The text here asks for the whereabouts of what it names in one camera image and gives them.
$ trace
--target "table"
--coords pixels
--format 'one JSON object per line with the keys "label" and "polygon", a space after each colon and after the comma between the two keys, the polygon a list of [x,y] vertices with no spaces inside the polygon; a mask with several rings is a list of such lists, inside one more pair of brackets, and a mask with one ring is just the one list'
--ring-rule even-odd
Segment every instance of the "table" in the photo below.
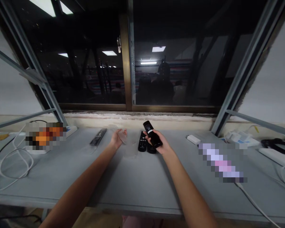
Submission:
{"label": "table", "polygon": [[[99,156],[109,143],[108,130],[97,150],[89,154],[89,143],[100,129],[81,128],[67,141],[45,155],[34,155],[34,167],[28,177],[0,191],[0,204],[52,208],[70,185]],[[177,153],[190,178],[203,195],[216,217],[249,221],[267,221],[233,183],[222,183],[196,145],[186,135],[194,135],[201,143],[212,143],[220,148],[232,164],[243,169],[248,178],[245,190],[261,209],[275,222],[285,223],[285,188],[266,175],[276,175],[275,164],[255,149],[243,151],[227,149],[226,144],[209,131],[163,130],[162,133]],[[137,136],[137,142],[131,145]],[[135,158],[124,157],[126,150],[137,150],[139,130],[128,129],[128,143],[122,145],[103,174],[87,207],[121,212],[123,214],[179,217],[182,210],[175,187],[160,154],[137,152]],[[9,144],[0,159],[13,149]],[[17,155],[4,162],[6,173],[17,175],[24,171]],[[0,176],[0,188],[11,180]]]}

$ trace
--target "black cable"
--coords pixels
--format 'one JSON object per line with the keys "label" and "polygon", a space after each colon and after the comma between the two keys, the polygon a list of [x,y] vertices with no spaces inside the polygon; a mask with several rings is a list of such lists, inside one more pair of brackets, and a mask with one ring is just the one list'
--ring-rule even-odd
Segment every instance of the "black cable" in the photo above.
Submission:
{"label": "black cable", "polygon": [[21,216],[6,216],[6,217],[0,217],[0,219],[19,219],[19,218],[28,218],[28,217],[35,217],[37,220],[35,222],[42,223],[41,218],[38,215],[21,215]]}
{"label": "black cable", "polygon": [[1,148],[0,153],[1,153],[1,151],[2,151],[11,141],[13,141],[14,138],[12,138],[7,144],[5,144],[5,145]]}
{"label": "black cable", "polygon": [[46,122],[46,121],[44,121],[44,120],[32,120],[32,121],[30,121],[30,123],[32,123],[32,122],[36,122],[36,121],[42,121],[42,122],[47,123],[47,122]]}
{"label": "black cable", "polygon": [[261,141],[261,143],[262,143],[262,146],[263,146],[264,148],[270,147],[270,148],[272,148],[272,149],[274,149],[274,150],[276,150],[276,151],[278,151],[278,152],[280,152],[280,153],[282,153],[282,154],[285,154],[285,149],[283,149],[283,148],[277,146],[277,144],[285,145],[285,141],[283,141],[282,139],[279,139],[279,138],[275,138],[275,139],[263,139],[263,140]]}

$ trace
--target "ceiling light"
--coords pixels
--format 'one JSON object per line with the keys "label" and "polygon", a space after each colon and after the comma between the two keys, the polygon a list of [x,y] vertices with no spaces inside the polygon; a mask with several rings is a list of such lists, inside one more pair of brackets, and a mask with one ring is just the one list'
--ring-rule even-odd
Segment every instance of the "ceiling light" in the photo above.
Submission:
{"label": "ceiling light", "polygon": [[162,52],[162,51],[164,51],[165,48],[166,48],[166,46],[163,46],[163,47],[153,47],[152,48],[152,52]]}
{"label": "ceiling light", "polygon": [[106,55],[116,55],[114,51],[103,51]]}
{"label": "ceiling light", "polygon": [[140,64],[156,64],[156,62],[141,62]]}
{"label": "ceiling light", "polygon": [[69,57],[69,56],[67,55],[67,53],[60,53],[59,55],[62,55],[62,56],[64,56],[64,57]]}
{"label": "ceiling light", "polygon": [[66,7],[66,5],[63,4],[61,1],[60,1],[60,5],[61,5],[62,12],[64,12],[65,14],[73,14],[73,12],[68,7]]}
{"label": "ceiling light", "polygon": [[[40,9],[42,9],[43,11],[45,11],[52,17],[56,17],[51,0],[30,0],[30,2],[38,6]],[[68,7],[66,7],[66,5],[63,4],[61,1],[60,1],[60,5],[61,5],[62,11],[65,14],[73,14],[73,12]]]}

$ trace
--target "dark window glass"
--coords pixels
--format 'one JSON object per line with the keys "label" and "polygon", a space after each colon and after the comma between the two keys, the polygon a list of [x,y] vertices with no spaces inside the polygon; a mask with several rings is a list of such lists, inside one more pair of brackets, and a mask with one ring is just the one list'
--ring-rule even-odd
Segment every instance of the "dark window glass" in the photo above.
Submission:
{"label": "dark window glass", "polygon": [[12,0],[59,103],[124,104],[119,14],[125,1]]}
{"label": "dark window glass", "polygon": [[133,0],[133,103],[222,105],[265,4]]}

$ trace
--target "metal shelf frame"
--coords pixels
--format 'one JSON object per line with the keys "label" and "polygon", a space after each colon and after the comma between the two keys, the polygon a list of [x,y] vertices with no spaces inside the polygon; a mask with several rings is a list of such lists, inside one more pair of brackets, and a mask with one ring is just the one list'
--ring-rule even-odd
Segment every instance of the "metal shelf frame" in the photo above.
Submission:
{"label": "metal shelf frame", "polygon": [[[240,117],[252,123],[258,124],[262,127],[285,135],[285,128],[283,127],[234,111],[235,106],[242,94],[242,91],[246,86],[247,81],[251,76],[251,73],[254,67],[256,66],[256,63],[259,57],[261,56],[264,47],[268,42],[270,35],[274,30],[275,25],[279,17],[281,16],[284,8],[285,0],[275,0],[267,2],[259,20],[259,23],[256,26],[255,32],[246,51],[246,54],[241,62],[241,65],[235,75],[232,85],[227,93],[225,101],[211,129],[211,132],[216,136],[219,136],[221,134],[222,129],[224,128],[226,122],[229,120],[231,115]],[[273,17],[272,12],[274,10],[277,10],[277,13]]]}
{"label": "metal shelf frame", "polygon": [[0,123],[0,128],[15,124],[33,117],[40,116],[46,113],[53,113],[57,118],[58,122],[65,123],[67,125],[67,121],[59,107],[59,104],[53,94],[53,91],[46,79],[46,76],[40,66],[40,63],[21,27],[21,24],[16,17],[12,6],[9,4],[8,1],[0,0],[0,12],[3,16],[4,21],[6,22],[7,26],[10,28],[13,37],[15,38],[20,50],[22,53],[25,53],[25,60],[29,66],[28,69],[24,69],[18,63],[13,61],[7,55],[5,55],[2,51],[0,51],[0,58],[15,68],[17,71],[20,72],[20,75],[26,78],[31,83],[38,85],[42,91],[42,94],[49,105],[49,109],[34,113],[31,115],[27,115],[24,117],[20,117],[14,120],[10,120],[4,123]]}

